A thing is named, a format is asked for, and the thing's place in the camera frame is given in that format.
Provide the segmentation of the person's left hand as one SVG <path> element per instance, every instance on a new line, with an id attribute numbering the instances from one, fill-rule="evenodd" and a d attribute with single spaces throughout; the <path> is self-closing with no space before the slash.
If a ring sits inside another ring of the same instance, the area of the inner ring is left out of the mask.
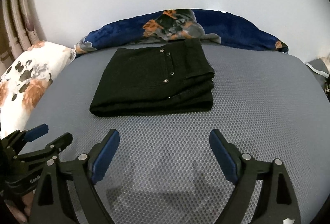
<path id="1" fill-rule="evenodd" d="M 5 204 L 19 223 L 28 223 L 33 199 L 34 192 L 31 191 L 22 197 L 15 196 L 14 199 L 5 199 Z"/>

